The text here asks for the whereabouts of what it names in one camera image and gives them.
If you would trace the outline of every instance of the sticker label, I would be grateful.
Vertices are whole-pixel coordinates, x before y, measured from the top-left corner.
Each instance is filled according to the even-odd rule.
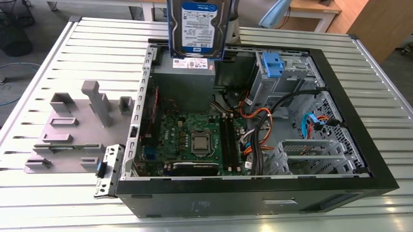
[[[294,200],[263,200],[263,204],[296,204]]]
[[[175,69],[207,69],[207,59],[204,58],[173,59],[172,62]]]
[[[251,101],[248,98],[245,98],[245,99],[244,99],[244,103],[248,104],[248,105],[251,105],[251,104],[252,104],[252,101]]]
[[[251,162],[244,162],[244,168],[245,169],[252,169],[252,163]]]
[[[211,25],[217,7],[213,4],[184,2],[181,4],[181,46],[188,52],[207,52],[213,46],[215,28]]]

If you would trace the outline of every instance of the side panel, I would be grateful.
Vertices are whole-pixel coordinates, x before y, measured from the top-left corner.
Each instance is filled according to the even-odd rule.
[[[322,212],[360,197],[339,190],[118,195],[141,218]]]

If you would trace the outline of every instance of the metal bracket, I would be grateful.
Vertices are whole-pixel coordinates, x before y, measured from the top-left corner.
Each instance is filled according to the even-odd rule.
[[[105,149],[104,157],[97,165],[96,171],[97,182],[93,195],[94,199],[117,198],[114,191],[120,175],[122,154],[124,146],[120,144],[108,146]]]

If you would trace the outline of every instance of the black trash bin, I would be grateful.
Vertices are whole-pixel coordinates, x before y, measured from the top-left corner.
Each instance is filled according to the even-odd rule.
[[[29,0],[0,0],[0,11],[14,15],[20,27],[34,24],[29,5]]]
[[[0,13],[0,49],[10,57],[20,57],[32,51],[32,43],[11,13]]]

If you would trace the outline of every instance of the metal table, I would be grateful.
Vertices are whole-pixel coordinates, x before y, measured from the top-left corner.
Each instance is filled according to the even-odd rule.
[[[164,23],[82,18],[69,22],[0,131],[0,228],[68,231],[407,231],[413,228],[413,110],[358,40],[346,35],[241,28],[247,44],[324,51],[399,189],[322,214],[137,219],[118,199],[93,200],[93,174],[25,174],[22,164],[54,92],[85,99],[98,80],[108,99],[136,95],[148,38]]]

